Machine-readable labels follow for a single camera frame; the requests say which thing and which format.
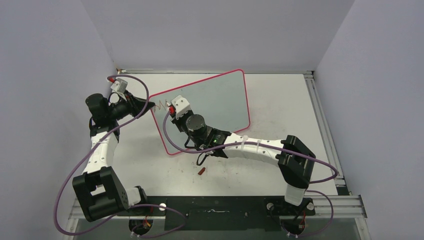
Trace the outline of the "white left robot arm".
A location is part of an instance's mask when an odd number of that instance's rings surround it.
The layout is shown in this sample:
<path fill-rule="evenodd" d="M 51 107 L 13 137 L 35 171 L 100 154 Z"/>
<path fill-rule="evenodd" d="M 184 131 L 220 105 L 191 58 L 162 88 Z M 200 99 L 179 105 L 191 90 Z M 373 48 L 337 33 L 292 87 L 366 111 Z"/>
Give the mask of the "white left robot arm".
<path fill-rule="evenodd" d="M 138 216 L 144 215 L 149 210 L 145 191 L 141 186 L 125 188 L 112 163 L 120 140 L 118 121 L 128 115 L 144 115 L 155 103 L 128 91 L 114 103 L 100 93 L 88 96 L 85 103 L 91 113 L 89 130 L 93 152 L 82 174 L 72 180 L 85 219 L 94 222 L 129 208 Z"/>

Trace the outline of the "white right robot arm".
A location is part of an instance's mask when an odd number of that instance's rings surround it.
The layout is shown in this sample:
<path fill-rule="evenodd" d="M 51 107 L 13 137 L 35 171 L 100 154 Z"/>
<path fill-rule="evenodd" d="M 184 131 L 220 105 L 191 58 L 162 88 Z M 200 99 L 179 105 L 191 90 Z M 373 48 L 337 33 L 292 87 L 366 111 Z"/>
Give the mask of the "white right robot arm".
<path fill-rule="evenodd" d="M 186 150 L 218 158 L 256 160 L 278 167 L 287 184 L 283 209 L 289 214 L 302 209 L 315 154 L 299 138 L 287 135 L 285 139 L 265 140 L 238 135 L 206 125 L 203 116 L 192 111 L 177 117 L 171 109 L 169 116 L 171 123 L 187 135 L 187 141 L 193 142 L 192 146 L 184 146 Z"/>

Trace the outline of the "red marker cap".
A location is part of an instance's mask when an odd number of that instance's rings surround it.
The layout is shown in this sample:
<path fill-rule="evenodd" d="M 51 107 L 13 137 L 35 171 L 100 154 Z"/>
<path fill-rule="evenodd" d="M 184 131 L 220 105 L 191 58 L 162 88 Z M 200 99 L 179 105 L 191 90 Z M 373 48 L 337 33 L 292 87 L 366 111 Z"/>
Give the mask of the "red marker cap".
<path fill-rule="evenodd" d="M 206 171 L 206 168 L 203 167 L 197 174 L 201 176 Z"/>

